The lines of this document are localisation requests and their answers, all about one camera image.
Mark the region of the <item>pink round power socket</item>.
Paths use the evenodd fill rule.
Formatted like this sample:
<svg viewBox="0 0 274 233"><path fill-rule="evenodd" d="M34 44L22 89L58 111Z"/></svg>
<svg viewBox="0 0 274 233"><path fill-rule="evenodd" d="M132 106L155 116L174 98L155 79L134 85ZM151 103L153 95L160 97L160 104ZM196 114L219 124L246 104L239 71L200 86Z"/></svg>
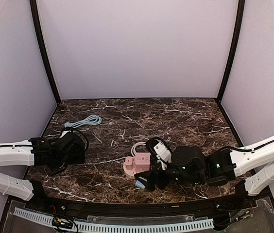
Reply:
<svg viewBox="0 0 274 233"><path fill-rule="evenodd" d="M140 173L142 172L142 169L140 166L137 166L136 163L135 163L135 166L133 169L126 169L123 165L123 171L124 171L124 174L127 178L129 179L135 179L134 175L136 173Z"/></svg>

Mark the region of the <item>pink cube socket adapter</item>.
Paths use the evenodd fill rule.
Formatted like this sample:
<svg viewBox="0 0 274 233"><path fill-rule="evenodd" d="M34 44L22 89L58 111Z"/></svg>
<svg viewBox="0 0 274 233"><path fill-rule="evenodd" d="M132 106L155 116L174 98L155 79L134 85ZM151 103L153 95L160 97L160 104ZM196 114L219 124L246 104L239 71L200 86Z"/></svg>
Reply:
<svg viewBox="0 0 274 233"><path fill-rule="evenodd" d="M151 154L148 152L137 152L135 155L135 168L136 173L149 171L150 170L150 156Z"/></svg>

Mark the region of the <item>small blue plug adapter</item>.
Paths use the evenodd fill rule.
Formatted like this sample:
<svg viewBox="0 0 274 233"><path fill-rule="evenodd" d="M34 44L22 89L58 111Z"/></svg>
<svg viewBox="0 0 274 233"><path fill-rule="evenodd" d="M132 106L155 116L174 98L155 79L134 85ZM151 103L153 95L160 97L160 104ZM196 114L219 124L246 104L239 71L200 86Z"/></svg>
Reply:
<svg viewBox="0 0 274 233"><path fill-rule="evenodd" d="M142 190L148 190L149 183L146 179L137 179L135 182L135 186Z"/></svg>

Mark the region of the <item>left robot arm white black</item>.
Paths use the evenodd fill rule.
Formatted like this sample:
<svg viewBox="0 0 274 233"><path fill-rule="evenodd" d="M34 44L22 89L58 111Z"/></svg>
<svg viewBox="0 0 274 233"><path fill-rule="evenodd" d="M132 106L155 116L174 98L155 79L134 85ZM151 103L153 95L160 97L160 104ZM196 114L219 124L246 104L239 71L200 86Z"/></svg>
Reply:
<svg viewBox="0 0 274 233"><path fill-rule="evenodd" d="M35 137L20 142L0 144L0 167L47 166L51 175L63 172L68 165L83 164L89 146L84 135L63 131L59 138ZM0 173L0 193L24 201L43 199L41 182L20 180Z"/></svg>

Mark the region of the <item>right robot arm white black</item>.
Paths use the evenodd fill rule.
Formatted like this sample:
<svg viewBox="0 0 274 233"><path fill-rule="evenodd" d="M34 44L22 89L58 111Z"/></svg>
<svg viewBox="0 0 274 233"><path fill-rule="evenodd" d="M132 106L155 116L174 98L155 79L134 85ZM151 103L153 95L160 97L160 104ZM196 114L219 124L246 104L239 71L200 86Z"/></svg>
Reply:
<svg viewBox="0 0 274 233"><path fill-rule="evenodd" d="M143 190L164 189L172 181L222 186L258 166L263 169L236 185L238 196L256 196L274 182L274 136L247 147L225 146L208 156L199 147L171 150L159 137L149 139L146 148L158 164L135 174L136 186Z"/></svg>

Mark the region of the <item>small pink plug adapter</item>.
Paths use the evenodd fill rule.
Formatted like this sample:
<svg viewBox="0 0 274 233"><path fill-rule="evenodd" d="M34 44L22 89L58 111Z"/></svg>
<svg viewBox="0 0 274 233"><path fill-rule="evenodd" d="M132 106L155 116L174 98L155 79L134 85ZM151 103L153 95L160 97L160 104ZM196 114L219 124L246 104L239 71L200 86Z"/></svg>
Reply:
<svg viewBox="0 0 274 233"><path fill-rule="evenodd" d="M135 166L135 157L127 156L125 158L124 167L126 169L133 169Z"/></svg>

